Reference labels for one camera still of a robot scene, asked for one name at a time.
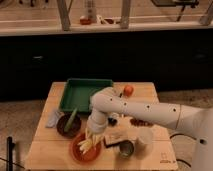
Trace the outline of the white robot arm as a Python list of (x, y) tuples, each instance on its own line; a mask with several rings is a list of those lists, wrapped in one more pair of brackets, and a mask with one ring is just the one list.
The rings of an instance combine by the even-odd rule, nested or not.
[(130, 101), (120, 98), (113, 87), (96, 92), (90, 106), (87, 129), (92, 134), (105, 131), (109, 113), (125, 114), (195, 138), (191, 171), (213, 171), (213, 108)]

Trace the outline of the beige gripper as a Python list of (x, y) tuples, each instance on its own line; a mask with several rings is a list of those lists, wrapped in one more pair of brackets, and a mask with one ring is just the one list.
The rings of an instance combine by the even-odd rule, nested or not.
[(93, 146), (96, 146), (103, 139), (103, 134), (95, 134), (91, 132), (89, 129), (85, 130), (86, 139), (92, 143)]

